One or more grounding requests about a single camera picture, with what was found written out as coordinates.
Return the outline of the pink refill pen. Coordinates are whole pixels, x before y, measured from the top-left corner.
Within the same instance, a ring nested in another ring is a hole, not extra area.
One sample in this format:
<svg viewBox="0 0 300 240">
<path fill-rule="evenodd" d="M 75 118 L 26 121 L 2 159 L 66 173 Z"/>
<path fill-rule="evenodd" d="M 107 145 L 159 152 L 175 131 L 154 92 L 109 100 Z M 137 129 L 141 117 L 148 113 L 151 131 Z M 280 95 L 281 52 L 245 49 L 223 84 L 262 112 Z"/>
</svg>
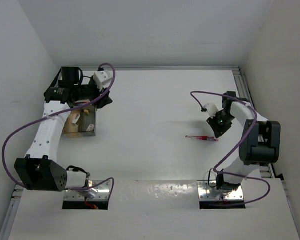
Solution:
<svg viewBox="0 0 300 240">
<path fill-rule="evenodd" d="M 205 137 L 205 136 L 196 136 L 192 137 L 192 140 L 200 140 L 200 141 L 210 141 L 210 142 L 218 142 L 218 139 L 215 139 L 214 137 Z"/>
</svg>

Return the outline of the pink stapler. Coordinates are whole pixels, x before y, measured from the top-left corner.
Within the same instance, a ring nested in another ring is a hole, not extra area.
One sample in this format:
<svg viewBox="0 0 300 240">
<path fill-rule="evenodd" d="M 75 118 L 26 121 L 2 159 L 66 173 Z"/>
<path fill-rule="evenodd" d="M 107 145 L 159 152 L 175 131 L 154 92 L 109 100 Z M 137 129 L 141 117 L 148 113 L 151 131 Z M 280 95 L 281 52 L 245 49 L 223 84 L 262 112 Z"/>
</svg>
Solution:
<svg viewBox="0 0 300 240">
<path fill-rule="evenodd" d="M 79 121 L 80 117 L 81 117 L 80 114 L 74 114 L 74 115 L 72 116 L 72 120 L 71 120 L 72 124 L 78 125 L 78 121 Z"/>
</svg>

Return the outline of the white boxed eraser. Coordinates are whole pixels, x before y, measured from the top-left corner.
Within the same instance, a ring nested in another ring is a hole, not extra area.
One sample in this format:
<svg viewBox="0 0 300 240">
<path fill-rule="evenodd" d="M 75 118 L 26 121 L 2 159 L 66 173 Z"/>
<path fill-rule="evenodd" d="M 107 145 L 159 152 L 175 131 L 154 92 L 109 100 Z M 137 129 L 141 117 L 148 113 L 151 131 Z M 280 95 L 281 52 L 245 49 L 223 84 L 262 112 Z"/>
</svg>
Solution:
<svg viewBox="0 0 300 240">
<path fill-rule="evenodd" d="M 92 132 L 92 131 L 94 131 L 95 130 L 95 125 L 94 124 L 89 124 L 88 125 L 88 127 L 87 127 L 87 129 L 86 129 L 86 131 L 87 132 Z"/>
</svg>

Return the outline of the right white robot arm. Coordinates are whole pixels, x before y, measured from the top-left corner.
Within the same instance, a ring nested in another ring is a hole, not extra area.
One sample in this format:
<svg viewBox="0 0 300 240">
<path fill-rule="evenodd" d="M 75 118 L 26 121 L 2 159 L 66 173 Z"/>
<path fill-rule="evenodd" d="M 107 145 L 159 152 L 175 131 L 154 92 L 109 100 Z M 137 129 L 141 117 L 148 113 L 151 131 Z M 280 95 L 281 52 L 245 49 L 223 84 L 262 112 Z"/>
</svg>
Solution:
<svg viewBox="0 0 300 240">
<path fill-rule="evenodd" d="M 223 136 L 237 120 L 243 127 L 238 143 L 239 156 L 233 163 L 222 169 L 216 177 L 216 189 L 220 192 L 232 192 L 238 189 L 243 179 L 259 167 L 276 163 L 280 155 L 281 125 L 270 121 L 255 112 L 250 102 L 238 98 L 236 93 L 228 91 L 222 97 L 222 109 L 207 103 L 202 108 L 208 112 L 207 123 L 216 139 Z"/>
</svg>

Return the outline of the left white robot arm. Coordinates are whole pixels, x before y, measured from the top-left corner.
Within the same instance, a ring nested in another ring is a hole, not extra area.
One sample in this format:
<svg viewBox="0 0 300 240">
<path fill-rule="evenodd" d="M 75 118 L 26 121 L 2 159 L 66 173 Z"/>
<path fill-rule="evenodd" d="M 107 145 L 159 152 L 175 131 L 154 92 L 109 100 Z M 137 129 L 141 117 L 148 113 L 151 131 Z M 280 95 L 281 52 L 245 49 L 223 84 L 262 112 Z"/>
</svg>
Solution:
<svg viewBox="0 0 300 240">
<path fill-rule="evenodd" d="M 17 158 L 14 168 L 23 188 L 29 191 L 87 191 L 88 173 L 70 171 L 57 163 L 61 136 L 71 112 L 94 106 L 101 109 L 113 101 L 109 97 L 116 72 L 109 73 L 101 64 L 83 84 L 80 67 L 62 67 L 44 92 L 42 118 L 36 136 L 23 158 Z"/>
</svg>

